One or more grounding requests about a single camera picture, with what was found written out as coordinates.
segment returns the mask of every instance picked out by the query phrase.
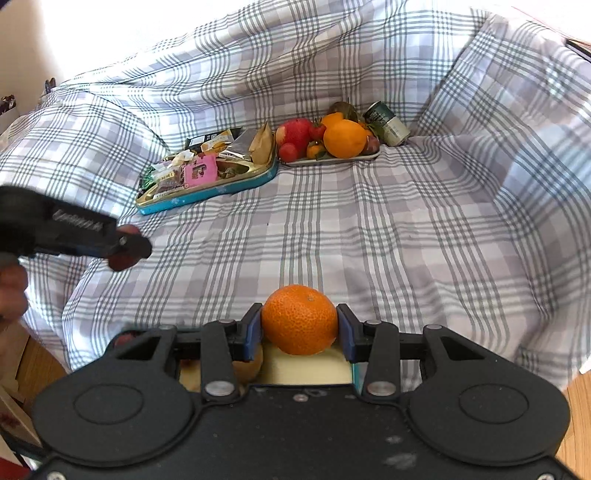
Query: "pink snack package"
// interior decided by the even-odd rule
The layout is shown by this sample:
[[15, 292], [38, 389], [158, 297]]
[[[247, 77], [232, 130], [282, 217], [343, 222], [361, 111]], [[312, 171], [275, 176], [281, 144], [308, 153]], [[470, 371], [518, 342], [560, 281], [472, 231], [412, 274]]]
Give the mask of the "pink snack package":
[[198, 187], [217, 180], [217, 163], [215, 155], [205, 155], [184, 168], [186, 189]]

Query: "mandarin orange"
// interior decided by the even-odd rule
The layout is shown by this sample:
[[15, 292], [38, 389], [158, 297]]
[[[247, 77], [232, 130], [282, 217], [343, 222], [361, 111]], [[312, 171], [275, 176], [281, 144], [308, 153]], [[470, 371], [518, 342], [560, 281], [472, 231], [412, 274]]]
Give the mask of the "mandarin orange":
[[335, 341], [339, 322], [335, 306], [323, 293], [287, 285], [271, 294], [261, 310], [265, 336], [290, 355], [314, 355]]

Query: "bed sheet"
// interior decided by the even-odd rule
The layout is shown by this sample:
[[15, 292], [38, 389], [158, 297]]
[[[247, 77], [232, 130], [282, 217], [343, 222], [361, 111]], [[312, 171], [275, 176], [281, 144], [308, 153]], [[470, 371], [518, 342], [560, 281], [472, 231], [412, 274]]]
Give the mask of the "bed sheet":
[[[82, 74], [12, 126], [0, 183], [134, 223], [154, 253], [26, 262], [25, 321], [69, 368], [124, 328], [241, 317], [301, 283], [362, 319], [441, 323], [564, 386], [591, 351], [589, 65], [526, 19], [452, 2], [262, 1]], [[371, 163], [143, 217], [140, 172], [187, 137], [380, 99]], [[405, 388], [418, 381], [409, 362]]]

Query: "white wall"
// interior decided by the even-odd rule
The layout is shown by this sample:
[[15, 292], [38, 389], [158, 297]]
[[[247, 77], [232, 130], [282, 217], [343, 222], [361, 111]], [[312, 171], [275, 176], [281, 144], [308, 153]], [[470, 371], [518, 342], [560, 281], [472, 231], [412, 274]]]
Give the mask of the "white wall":
[[46, 79], [122, 60], [253, 0], [12, 0], [0, 10], [0, 96], [31, 110]]

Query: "red apple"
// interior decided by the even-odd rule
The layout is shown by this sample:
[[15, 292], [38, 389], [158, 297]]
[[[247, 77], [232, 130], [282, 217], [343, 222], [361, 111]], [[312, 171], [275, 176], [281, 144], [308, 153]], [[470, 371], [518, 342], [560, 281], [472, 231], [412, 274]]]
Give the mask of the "red apple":
[[289, 163], [301, 158], [301, 155], [298, 153], [297, 148], [293, 143], [284, 143], [279, 148], [279, 158], [285, 163]]
[[306, 148], [310, 143], [310, 122], [307, 118], [294, 118], [282, 124], [275, 134], [275, 141], [280, 147], [284, 144], [293, 144], [298, 157], [306, 156]]

